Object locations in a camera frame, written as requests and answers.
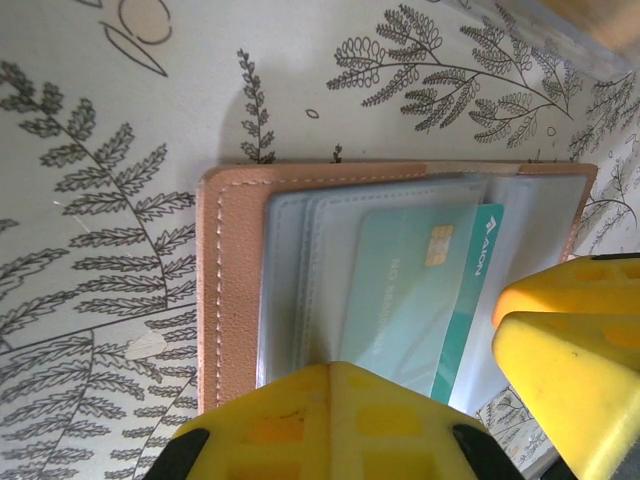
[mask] yellow plastic object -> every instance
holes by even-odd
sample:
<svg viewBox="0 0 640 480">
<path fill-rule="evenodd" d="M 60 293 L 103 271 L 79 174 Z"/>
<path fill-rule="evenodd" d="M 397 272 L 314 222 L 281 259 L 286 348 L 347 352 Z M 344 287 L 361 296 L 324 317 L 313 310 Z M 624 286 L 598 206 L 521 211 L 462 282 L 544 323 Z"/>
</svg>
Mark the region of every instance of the yellow plastic object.
<svg viewBox="0 0 640 480">
<path fill-rule="evenodd" d="M 510 312 L 640 314 L 637 254 L 581 257 L 509 285 L 493 314 L 498 326 Z"/>
<path fill-rule="evenodd" d="M 147 480 L 513 480 L 476 420 L 348 363 L 305 368 L 182 426 Z"/>
<path fill-rule="evenodd" d="M 574 474 L 611 478 L 640 435 L 640 316 L 515 312 L 493 352 Z"/>
</svg>

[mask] leather cover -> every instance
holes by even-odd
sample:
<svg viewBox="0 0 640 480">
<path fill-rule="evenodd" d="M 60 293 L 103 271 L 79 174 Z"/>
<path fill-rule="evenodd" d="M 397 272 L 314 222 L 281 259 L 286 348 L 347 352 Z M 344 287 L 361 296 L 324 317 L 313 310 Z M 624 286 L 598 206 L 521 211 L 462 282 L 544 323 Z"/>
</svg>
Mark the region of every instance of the leather cover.
<svg viewBox="0 0 640 480">
<path fill-rule="evenodd" d="M 586 175 L 574 227 L 559 259 L 563 261 L 597 167 L 571 163 L 385 162 L 252 165 L 208 171 L 199 186 L 196 205 L 200 411 L 255 388 L 264 219 L 273 193 L 451 173 Z"/>
</svg>

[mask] teal card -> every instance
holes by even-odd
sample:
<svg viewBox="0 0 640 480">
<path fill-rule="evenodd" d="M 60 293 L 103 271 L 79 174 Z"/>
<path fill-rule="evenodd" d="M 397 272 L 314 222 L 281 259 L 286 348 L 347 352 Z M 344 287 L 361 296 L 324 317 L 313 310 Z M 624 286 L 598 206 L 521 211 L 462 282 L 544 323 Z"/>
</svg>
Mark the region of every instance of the teal card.
<svg viewBox="0 0 640 480">
<path fill-rule="evenodd" d="M 451 398 L 462 353 L 491 262 L 493 247 L 500 231 L 503 213 L 504 207 L 495 204 L 480 206 L 476 214 L 460 293 L 444 337 L 436 378 L 429 395 L 444 404 L 449 403 Z"/>
<path fill-rule="evenodd" d="M 382 210 L 365 218 L 342 336 L 341 360 L 425 395 L 431 393 L 438 372 L 443 379 L 448 378 L 445 374 L 452 364 L 447 364 L 445 370 L 439 368 L 443 345 L 450 337 L 453 351 L 458 349 L 462 337 L 466 341 L 468 327 L 463 334 L 448 332 L 454 313 L 463 311 L 457 307 L 460 287 L 470 272 L 477 225 L 485 212 L 496 223 L 493 234 L 502 216 L 500 205 Z M 484 253 L 478 275 L 482 280 L 488 261 Z M 469 310 L 466 305 L 473 303 L 473 298 L 473 294 L 460 297 L 464 300 L 464 311 Z M 447 359 L 456 356 L 447 354 Z"/>
</svg>

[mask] patterned paper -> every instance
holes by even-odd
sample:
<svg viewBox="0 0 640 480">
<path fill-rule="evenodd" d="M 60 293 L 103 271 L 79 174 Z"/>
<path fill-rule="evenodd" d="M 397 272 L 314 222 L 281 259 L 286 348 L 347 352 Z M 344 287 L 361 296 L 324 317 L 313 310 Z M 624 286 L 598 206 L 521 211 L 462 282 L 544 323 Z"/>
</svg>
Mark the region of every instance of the patterned paper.
<svg viewBox="0 0 640 480">
<path fill-rule="evenodd" d="M 595 82 L 496 18 L 427 0 L 3 2 L 0 479 L 140 479 L 196 415 L 194 194 L 215 165 L 594 162 L 573 252 L 637 250 L 636 74 Z M 525 465 L 544 447 L 512 433 L 512 402 L 496 435 Z"/>
</svg>

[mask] gold chip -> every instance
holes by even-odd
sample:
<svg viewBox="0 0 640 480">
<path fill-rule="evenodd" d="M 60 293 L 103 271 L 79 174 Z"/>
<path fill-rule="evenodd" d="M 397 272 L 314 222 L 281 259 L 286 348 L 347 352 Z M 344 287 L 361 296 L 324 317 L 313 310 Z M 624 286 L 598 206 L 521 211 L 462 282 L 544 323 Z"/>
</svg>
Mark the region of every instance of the gold chip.
<svg viewBox="0 0 640 480">
<path fill-rule="evenodd" d="M 453 225 L 440 225 L 431 231 L 429 248 L 427 249 L 426 267 L 442 265 L 447 261 L 449 245 L 453 236 Z"/>
</svg>

